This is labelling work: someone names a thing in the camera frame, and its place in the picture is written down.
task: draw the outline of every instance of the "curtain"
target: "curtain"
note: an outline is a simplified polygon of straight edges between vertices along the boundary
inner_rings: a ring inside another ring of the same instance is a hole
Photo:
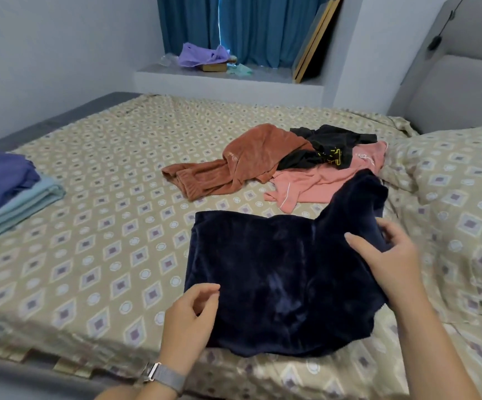
[[[165,53],[179,55],[185,42],[215,49],[220,42],[219,0],[158,0]]]
[[[221,44],[240,63],[291,67],[327,0],[219,0]]]

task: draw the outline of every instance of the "watch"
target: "watch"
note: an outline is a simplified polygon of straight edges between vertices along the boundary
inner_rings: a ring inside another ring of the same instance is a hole
[[[174,372],[162,363],[156,362],[152,365],[148,364],[143,371],[143,377],[143,383],[156,381],[175,390],[178,396],[183,394],[185,376]]]

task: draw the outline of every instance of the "pillowcase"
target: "pillowcase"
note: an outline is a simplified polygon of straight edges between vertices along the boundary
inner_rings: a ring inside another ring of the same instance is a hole
[[[482,314],[482,127],[389,144],[379,176],[423,253],[423,274],[445,322]]]

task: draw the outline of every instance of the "person's left hand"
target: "person's left hand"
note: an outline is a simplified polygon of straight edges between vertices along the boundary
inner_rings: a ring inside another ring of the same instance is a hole
[[[183,376],[189,374],[211,335],[220,287],[193,285],[166,311],[160,363]]]

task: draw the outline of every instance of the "headboard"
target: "headboard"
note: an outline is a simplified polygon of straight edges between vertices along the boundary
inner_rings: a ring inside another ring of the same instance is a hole
[[[482,0],[463,0],[447,23],[460,1],[445,2],[388,112],[420,133],[482,126]]]

